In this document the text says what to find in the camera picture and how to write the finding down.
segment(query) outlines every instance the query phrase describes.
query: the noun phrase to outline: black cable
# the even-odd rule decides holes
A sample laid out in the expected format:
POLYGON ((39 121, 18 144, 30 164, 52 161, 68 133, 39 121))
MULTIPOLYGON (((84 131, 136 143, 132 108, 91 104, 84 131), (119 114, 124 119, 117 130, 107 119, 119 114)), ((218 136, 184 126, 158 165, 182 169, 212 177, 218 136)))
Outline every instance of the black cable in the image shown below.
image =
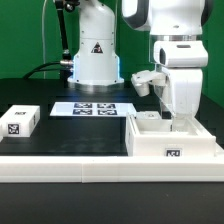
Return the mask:
POLYGON ((43 65, 40 65, 40 66, 36 67, 35 69, 33 69, 32 71, 30 71, 30 72, 28 72, 27 74, 25 74, 25 75, 23 76, 23 79, 29 79, 29 77, 30 77, 33 73, 39 71, 39 70, 42 69, 42 68, 45 68, 45 67, 48 67, 48 66, 51 66, 51 65, 60 65, 60 62, 59 62, 59 61, 53 61, 53 62, 49 62, 49 63, 43 64, 43 65))
POLYGON ((70 71, 68 68, 48 68, 48 69, 40 69, 35 72, 50 72, 50 71, 70 71))
POLYGON ((58 14, 58 21, 59 21, 59 27, 60 27, 60 34, 61 34, 61 41, 62 41, 62 48, 63 48, 63 59, 71 60, 71 54, 69 53, 68 49, 68 39, 66 34, 66 27, 65 27, 65 20, 64 20, 64 2, 62 0, 55 0, 55 7, 57 9, 58 14))

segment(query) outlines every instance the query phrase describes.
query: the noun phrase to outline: black sticker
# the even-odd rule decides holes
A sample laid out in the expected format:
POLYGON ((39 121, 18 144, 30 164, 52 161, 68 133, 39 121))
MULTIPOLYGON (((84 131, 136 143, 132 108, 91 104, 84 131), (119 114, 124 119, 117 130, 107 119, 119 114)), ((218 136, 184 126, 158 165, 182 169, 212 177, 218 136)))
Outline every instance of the black sticker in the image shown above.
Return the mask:
POLYGON ((115 104, 114 103, 98 103, 97 108, 101 109, 115 109, 115 104))
POLYGON ((8 124, 9 135, 19 135, 19 124, 8 124))
POLYGON ((98 115, 101 116, 116 116, 117 111, 116 110, 98 110, 98 115))
POLYGON ((92 103, 75 103, 74 108, 92 108, 92 103))
POLYGON ((95 53, 95 54, 103 54, 102 48, 100 46, 100 44, 97 42, 95 47, 93 48, 93 50, 91 51, 91 53, 95 53))
POLYGON ((26 112, 15 112, 15 115, 25 115, 26 112))
POLYGON ((180 157, 181 156, 181 149, 167 149, 166 150, 167 157, 180 157))
POLYGON ((36 124, 36 116, 34 115, 33 116, 33 125, 35 126, 35 124, 36 124))
POLYGON ((89 109, 74 109, 73 115, 92 115, 93 111, 89 109))

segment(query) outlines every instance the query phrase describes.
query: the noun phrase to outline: white cube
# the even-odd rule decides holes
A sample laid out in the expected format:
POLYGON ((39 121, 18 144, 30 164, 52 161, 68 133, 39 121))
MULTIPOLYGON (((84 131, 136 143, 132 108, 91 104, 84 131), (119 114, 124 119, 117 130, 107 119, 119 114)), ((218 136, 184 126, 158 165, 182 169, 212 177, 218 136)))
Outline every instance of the white cube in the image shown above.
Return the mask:
POLYGON ((40 120, 40 107, 13 105, 0 119, 3 137, 30 137, 40 120))

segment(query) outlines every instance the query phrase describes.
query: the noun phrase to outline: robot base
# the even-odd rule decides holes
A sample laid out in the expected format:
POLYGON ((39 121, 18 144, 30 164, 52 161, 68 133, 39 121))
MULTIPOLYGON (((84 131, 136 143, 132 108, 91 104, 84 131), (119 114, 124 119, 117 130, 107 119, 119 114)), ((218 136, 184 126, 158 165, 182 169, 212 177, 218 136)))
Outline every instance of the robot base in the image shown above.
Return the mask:
POLYGON ((84 92, 89 93, 105 93, 105 92, 112 92, 114 90, 120 90, 124 88, 124 80, 121 79, 118 82, 114 84, 86 84, 86 83, 80 83, 76 82, 73 79, 68 79, 68 87, 71 89, 77 89, 84 92))

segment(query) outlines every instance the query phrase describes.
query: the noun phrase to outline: cable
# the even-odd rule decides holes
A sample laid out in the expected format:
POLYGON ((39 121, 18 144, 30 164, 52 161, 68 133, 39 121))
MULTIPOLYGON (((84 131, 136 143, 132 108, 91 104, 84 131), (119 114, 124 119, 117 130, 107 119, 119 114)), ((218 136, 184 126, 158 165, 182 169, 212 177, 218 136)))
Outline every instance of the cable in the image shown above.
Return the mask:
POLYGON ((46 38, 45 38, 45 15, 46 15, 46 6, 47 1, 44 1, 43 10, 42 10, 42 46, 43 46, 43 62, 46 63, 46 38))
POLYGON ((53 62, 49 62, 49 63, 45 63, 43 65, 40 65, 40 66, 36 67, 35 69, 33 69, 32 71, 25 74, 23 76, 23 79, 28 79, 33 73, 41 70, 42 68, 45 68, 45 67, 48 67, 48 66, 51 66, 51 65, 60 65, 60 62, 59 61, 53 61, 53 62))
POLYGON ((51 71, 70 71, 69 68, 48 68, 48 69, 40 69, 35 72, 51 72, 51 71))

